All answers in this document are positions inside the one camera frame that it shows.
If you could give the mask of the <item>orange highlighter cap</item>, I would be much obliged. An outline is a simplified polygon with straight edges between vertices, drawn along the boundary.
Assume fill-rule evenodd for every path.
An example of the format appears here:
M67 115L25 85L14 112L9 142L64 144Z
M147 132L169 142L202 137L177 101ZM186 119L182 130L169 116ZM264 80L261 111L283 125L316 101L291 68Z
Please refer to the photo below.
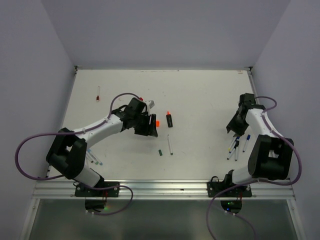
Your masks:
M157 121L155 122L155 124L156 124L156 127L158 128L158 127L160 126L160 121L157 120Z

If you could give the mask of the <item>black orange highlighter body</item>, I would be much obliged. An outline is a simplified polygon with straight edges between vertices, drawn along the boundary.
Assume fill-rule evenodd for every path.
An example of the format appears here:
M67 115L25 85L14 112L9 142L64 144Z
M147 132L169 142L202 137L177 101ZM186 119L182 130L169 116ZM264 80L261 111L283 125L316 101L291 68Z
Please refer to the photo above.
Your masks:
M166 121L167 121L167 126L169 128L172 128L173 127L173 119L172 119L172 115L169 111L167 111L167 113L166 113Z

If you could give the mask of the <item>green marker pen body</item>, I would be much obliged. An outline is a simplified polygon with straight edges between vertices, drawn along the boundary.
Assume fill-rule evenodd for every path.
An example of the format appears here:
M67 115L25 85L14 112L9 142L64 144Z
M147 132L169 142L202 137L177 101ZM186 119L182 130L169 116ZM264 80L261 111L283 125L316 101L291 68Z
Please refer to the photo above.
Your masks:
M173 152L173 146L172 146L172 142L169 134L167 135L167 142L168 142L169 153L172 156L174 152Z

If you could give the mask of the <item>yellow marker pen body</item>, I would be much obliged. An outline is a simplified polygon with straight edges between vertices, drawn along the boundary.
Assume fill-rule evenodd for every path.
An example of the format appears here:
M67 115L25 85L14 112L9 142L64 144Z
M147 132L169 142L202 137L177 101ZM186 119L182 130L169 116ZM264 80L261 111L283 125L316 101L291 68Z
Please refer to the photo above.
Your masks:
M230 159L231 153L232 153L232 151L233 151L233 149L234 149L234 146L235 146L235 144L236 144L236 140L237 140L237 137L236 137L236 136L233 137L232 142L231 142L231 144L230 144L229 147L228 147L228 156L227 156L227 159L228 159L228 160Z

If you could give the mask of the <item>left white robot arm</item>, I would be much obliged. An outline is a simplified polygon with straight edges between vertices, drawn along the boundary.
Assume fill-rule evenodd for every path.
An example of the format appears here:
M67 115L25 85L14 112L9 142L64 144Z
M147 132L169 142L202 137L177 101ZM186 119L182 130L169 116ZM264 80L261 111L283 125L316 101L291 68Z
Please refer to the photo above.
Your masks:
M125 130L134 129L140 136L158 137L156 115L151 114L153 100L132 98L128 104L111 109L109 114L76 130L62 128L55 137L46 161L63 177L86 186L92 196L103 193L104 178L85 164L89 149L100 141Z

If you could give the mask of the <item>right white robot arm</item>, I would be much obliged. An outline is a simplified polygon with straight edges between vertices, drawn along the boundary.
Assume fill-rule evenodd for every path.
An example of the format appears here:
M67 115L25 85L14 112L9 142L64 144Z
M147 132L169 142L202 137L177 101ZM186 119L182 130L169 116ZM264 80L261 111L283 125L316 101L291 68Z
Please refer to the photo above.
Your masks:
M226 131L235 137L243 136L250 127L256 137L247 167L231 170L230 179L222 185L227 196L235 196L241 190L240 184L255 179L285 180L289 174L294 142L276 130L268 117L269 109L256 99L253 93L240 95L238 109L226 126Z

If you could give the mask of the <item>blue capped pen right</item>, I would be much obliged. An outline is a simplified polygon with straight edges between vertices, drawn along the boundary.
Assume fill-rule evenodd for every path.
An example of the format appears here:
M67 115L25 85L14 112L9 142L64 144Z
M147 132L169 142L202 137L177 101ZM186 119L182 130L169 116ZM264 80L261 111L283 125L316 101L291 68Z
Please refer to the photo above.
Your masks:
M243 152L243 153L247 150L247 147L248 147L248 143L249 143L250 138L251 138L251 135L248 134L247 137L246 137L246 139L245 139L243 148L242 148L242 152Z

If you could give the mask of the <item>dark blue capped pen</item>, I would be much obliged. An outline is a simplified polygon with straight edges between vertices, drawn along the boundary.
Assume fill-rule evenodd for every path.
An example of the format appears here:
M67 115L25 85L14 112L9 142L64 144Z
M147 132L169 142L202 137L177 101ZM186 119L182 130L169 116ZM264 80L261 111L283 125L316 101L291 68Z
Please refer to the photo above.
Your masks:
M236 138L235 146L234 146L234 150L235 150L234 159L235 159L235 161L237 161L239 158L239 144L240 144L240 137L238 136Z

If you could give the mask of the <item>teal capped pen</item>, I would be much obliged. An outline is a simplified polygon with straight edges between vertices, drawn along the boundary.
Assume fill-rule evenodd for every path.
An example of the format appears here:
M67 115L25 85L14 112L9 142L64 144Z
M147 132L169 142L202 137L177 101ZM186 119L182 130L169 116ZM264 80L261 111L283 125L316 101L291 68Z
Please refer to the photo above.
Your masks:
M99 163L87 152L86 153L87 158L89 159L89 161L95 165L98 165Z

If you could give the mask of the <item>light blue capped pen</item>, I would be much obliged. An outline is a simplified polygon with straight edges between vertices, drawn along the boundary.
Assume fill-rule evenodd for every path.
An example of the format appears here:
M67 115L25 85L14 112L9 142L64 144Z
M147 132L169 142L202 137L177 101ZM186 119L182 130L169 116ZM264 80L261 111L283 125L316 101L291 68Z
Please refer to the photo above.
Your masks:
M98 156L91 149L88 149L87 152L98 162L98 165L103 165L102 161L100 161Z

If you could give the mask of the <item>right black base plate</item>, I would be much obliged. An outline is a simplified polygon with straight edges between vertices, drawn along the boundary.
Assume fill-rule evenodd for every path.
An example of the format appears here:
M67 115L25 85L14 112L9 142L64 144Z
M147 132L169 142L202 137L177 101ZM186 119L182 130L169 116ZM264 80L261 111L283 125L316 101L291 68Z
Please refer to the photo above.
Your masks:
M207 195L213 198L219 194L221 198L250 198L253 196L251 187L248 185L235 187L231 182L231 178L226 176L224 180L219 181L217 176L213 176L210 181L206 183Z

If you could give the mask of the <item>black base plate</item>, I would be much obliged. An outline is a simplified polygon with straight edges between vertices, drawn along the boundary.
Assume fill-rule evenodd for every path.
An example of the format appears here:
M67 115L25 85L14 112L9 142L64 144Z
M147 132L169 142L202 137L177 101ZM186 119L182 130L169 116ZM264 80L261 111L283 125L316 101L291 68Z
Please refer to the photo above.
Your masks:
M226 176L224 180L219 181L217 176L213 176L210 181L206 183L207 195L213 198L219 194L221 198L250 198L253 196L251 187L248 185L235 187L231 182L231 178Z
M79 182L74 182L76 197L85 197L85 198L117 198L119 196L119 185L117 181L103 181L98 182L95 188L87 188L84 184Z

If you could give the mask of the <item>aluminium mounting rail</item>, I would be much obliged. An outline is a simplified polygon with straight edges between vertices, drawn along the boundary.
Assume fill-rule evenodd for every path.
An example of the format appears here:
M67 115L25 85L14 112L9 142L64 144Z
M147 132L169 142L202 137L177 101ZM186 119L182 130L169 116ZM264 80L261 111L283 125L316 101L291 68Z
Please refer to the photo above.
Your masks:
M207 180L120 180L118 200L128 200L133 191L135 200L208 200ZM250 200L294 200L291 186L280 186L258 182L250 185ZM38 181L32 197L34 199L74 199L76 188L72 181L56 179Z

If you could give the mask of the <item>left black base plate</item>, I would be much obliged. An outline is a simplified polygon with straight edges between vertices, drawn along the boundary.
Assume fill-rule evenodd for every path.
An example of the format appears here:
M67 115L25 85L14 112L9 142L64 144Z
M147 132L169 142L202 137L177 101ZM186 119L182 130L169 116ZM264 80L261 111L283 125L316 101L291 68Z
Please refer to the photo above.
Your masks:
M117 181L103 181L98 182L95 188L87 188L84 184L79 182L74 182L76 197L85 197L85 198L117 198L119 196L119 185Z

